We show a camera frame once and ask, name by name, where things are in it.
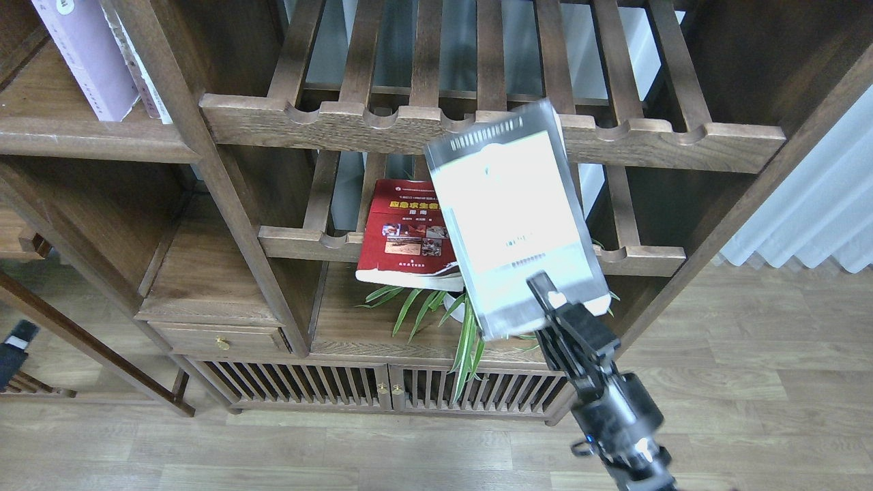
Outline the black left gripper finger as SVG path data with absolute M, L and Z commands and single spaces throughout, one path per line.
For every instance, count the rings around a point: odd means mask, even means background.
M 28 320 L 19 320 L 1 344 L 1 389 L 21 370 L 28 353 L 26 348 L 40 332 L 40 326 Z

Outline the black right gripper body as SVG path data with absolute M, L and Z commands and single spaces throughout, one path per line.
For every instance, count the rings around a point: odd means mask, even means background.
M 663 413 L 636 374 L 617 369 L 620 339 L 579 303 L 543 311 L 539 347 L 576 391 L 572 413 L 589 445 L 576 454 L 598 455 L 609 471 L 664 471 L 666 450 L 655 442 Z

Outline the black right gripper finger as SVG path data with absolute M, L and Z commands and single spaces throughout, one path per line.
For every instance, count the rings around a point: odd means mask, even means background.
M 527 285 L 548 321 L 571 321 L 576 304 L 554 285 L 545 271 L 527 278 Z

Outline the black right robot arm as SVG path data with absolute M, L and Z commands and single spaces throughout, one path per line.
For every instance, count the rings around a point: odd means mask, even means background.
M 571 411 L 584 438 L 571 446 L 572 454 L 597 456 L 618 489 L 676 489 L 670 454 L 655 441 L 663 413 L 636 374 L 617 369 L 620 339 L 559 292 L 545 271 L 527 285 L 548 320 L 536 333 L 546 363 L 576 390 Z

